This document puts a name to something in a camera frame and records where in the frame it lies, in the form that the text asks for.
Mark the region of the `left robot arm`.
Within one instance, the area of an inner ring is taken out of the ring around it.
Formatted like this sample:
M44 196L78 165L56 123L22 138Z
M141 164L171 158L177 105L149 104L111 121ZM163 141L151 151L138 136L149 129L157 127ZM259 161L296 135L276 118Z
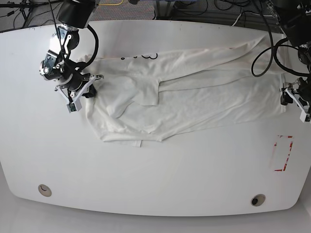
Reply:
M293 83L285 83L281 88L281 105L296 103L301 110L300 120L311 121L311 2L309 0L267 0L267 8L285 34L274 45L273 57L284 71L298 77ZM299 61L308 72L302 73L285 67L277 58L279 47L292 47L297 50Z

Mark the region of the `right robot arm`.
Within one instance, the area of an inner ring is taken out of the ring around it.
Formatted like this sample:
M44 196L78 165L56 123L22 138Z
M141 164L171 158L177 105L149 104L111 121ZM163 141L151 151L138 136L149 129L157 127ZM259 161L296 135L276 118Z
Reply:
M99 38L89 21L99 5L97 0L65 0L54 21L55 32L50 39L49 50L40 64L39 73L47 81L57 82L55 90L66 100L69 112L81 109L80 98L93 98L97 91L93 83L103 75L83 73L95 60L99 50ZM70 59L71 51L80 41L79 30L88 29L95 39L94 52L86 62L74 62Z

